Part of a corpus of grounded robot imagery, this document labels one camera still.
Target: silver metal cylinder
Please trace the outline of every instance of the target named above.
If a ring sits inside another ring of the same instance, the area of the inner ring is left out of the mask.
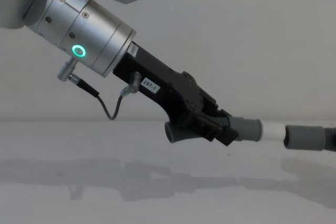
[[[77,85],[80,81],[80,78],[77,75],[75,75],[74,73],[71,73],[69,75],[69,81],[71,81],[73,84]]]
[[[70,60],[68,60],[58,73],[58,80],[67,81],[70,74],[72,74],[72,72],[75,70],[77,62],[78,60],[75,58],[71,58]]]
[[[52,0],[30,28],[103,77],[135,36],[130,26],[94,0]]]

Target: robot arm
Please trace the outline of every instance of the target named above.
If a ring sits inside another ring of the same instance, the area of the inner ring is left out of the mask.
[[[134,0],[119,0],[128,3]],[[218,108],[216,100],[188,73],[177,73],[135,43],[135,31],[94,0],[0,0],[0,26],[30,30],[71,58],[58,78],[70,80],[98,98],[99,93],[74,74],[82,63],[97,74],[111,72],[129,84],[124,93],[138,90],[168,114],[168,139],[178,142],[202,137],[232,141],[282,140],[286,148],[336,151],[336,130],[284,126],[235,118]]]

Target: white table surface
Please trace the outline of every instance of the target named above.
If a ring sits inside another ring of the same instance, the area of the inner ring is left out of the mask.
[[[170,144],[163,122],[2,122],[0,222],[335,224],[336,153]]]

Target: label sticker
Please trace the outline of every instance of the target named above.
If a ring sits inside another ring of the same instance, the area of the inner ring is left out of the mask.
[[[139,50],[139,48],[138,48],[135,44],[131,43],[131,45],[130,45],[130,47],[128,48],[128,51],[127,51],[127,52],[128,52],[131,56],[135,57],[135,56],[137,56],[138,50]]]
[[[155,84],[148,78],[145,78],[142,81],[141,85],[147,88],[149,91],[153,92],[154,94],[156,94],[160,90],[160,86]]]

